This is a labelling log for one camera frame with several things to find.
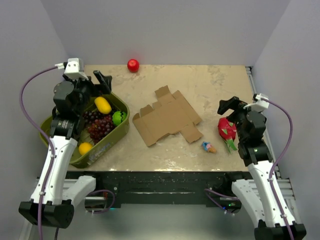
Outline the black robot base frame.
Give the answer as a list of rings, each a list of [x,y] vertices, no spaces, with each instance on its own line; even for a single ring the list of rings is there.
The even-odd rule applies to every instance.
[[[252,180],[245,171],[69,171],[66,179],[76,180],[81,176],[96,179],[96,190],[109,193],[94,193],[85,200],[85,206],[120,208],[124,204],[145,205],[204,205],[209,208],[220,204],[224,209],[235,211],[242,204],[227,199],[233,196],[232,182]]]

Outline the brown cardboard box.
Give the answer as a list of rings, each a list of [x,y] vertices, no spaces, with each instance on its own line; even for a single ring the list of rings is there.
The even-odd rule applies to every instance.
[[[203,137],[197,128],[201,117],[179,90],[171,93],[166,85],[157,89],[155,95],[157,101],[141,108],[132,118],[147,147],[177,133],[190,144]]]

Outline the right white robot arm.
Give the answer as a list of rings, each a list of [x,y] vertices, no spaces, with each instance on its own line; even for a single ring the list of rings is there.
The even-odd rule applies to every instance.
[[[263,140],[266,117],[263,111],[272,104],[266,96],[255,94],[252,103],[241,101],[234,96],[220,100],[217,113],[233,112],[227,120],[235,125],[238,136],[238,154],[247,167],[257,193],[251,190],[246,179],[230,179],[223,183],[223,192],[236,196],[250,216],[257,240],[302,240],[307,230],[298,223],[283,197],[277,181],[275,168],[282,159],[273,160]]]

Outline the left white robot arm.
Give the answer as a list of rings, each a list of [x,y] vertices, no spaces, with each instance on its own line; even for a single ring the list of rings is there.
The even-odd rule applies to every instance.
[[[29,201],[22,201],[19,213],[41,231],[43,226],[66,229],[72,222],[75,208],[91,194],[99,196],[104,184],[90,175],[76,180],[64,190],[68,166],[85,126],[83,114],[93,97],[109,94],[112,76],[93,72],[91,77],[72,79],[64,75],[64,81],[54,87],[52,121],[49,133],[39,132],[48,142],[47,156],[37,186]]]

